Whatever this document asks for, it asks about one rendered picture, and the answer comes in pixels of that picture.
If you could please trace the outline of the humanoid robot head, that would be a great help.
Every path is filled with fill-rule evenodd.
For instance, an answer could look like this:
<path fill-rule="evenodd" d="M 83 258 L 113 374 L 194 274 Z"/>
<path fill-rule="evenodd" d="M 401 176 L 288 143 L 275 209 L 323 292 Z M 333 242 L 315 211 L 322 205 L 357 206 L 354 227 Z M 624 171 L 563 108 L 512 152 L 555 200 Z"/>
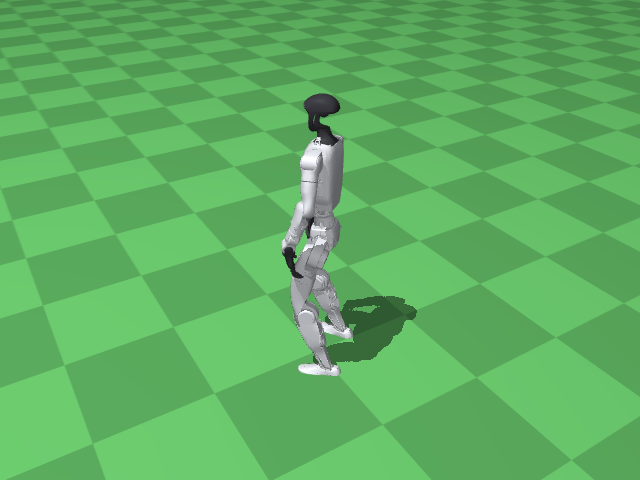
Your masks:
<path fill-rule="evenodd" d="M 340 110 L 340 104 L 338 100 L 329 94 L 315 94 L 305 100 L 304 108 L 309 115 L 308 127 L 310 131 L 317 131 L 317 137 L 321 137 L 320 144 L 332 144 L 331 146 L 334 146 L 339 141 L 339 139 L 334 137 L 331 133 L 330 127 L 321 124 L 319 122 L 319 119 L 320 116 L 327 117 L 329 114 L 337 113 Z M 315 141 L 316 139 L 313 142 Z"/>

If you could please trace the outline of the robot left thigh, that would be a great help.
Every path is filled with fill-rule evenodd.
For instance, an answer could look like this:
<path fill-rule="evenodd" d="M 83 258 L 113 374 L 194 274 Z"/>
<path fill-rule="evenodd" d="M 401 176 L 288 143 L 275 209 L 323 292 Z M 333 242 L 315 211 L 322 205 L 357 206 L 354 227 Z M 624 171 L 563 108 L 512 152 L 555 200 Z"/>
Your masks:
<path fill-rule="evenodd" d="M 329 255 L 327 242 L 318 237 L 315 244 L 306 244 L 295 263 L 295 271 L 303 276 L 300 279 L 291 277 L 291 302 L 297 319 L 298 314 L 304 309 L 311 310 L 316 316 L 316 321 L 318 319 L 317 305 L 308 302 L 307 298 L 311 294 L 316 279 L 316 268 L 321 270 Z"/>

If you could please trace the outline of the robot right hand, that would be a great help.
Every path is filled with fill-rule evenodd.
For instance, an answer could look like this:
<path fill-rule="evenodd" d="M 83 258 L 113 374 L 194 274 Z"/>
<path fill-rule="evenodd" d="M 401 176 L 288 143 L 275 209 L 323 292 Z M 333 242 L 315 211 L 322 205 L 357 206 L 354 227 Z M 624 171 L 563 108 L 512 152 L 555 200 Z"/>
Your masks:
<path fill-rule="evenodd" d="M 308 238 L 310 238 L 310 229 L 311 229 L 311 226 L 312 226 L 312 224 L 314 222 L 314 217 L 311 218 L 311 219 L 306 219 L 306 221 L 308 222 L 308 226 L 307 226 L 307 228 L 305 230 L 305 233 L 306 233 L 307 239 L 308 239 Z"/>

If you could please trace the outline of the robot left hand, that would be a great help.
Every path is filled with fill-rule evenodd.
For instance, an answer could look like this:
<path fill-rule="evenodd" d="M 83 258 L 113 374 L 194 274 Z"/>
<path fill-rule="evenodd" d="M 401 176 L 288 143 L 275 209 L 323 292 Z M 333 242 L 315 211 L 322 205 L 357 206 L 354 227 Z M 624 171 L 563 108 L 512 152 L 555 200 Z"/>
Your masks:
<path fill-rule="evenodd" d="M 283 256 L 285 257 L 286 263 L 292 273 L 292 276 L 294 276 L 295 278 L 303 278 L 303 276 L 301 274 L 299 274 L 298 272 L 295 271 L 295 263 L 293 258 L 297 258 L 297 256 L 295 255 L 295 252 L 293 252 L 293 248 L 291 247 L 286 247 L 284 249 L 285 254 L 282 252 Z"/>

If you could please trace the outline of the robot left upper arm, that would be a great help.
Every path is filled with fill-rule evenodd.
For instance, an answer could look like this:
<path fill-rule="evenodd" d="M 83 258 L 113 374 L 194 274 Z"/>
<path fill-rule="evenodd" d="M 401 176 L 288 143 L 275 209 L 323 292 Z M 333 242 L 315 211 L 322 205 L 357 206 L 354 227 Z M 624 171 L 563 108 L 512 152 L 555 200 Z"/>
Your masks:
<path fill-rule="evenodd" d="M 300 160 L 301 183 L 300 192 L 304 206 L 302 219 L 311 219 L 317 213 L 315 199 L 317 194 L 318 176 L 323 168 L 322 151 L 309 150 Z M 298 202 L 299 203 L 299 202 Z"/>

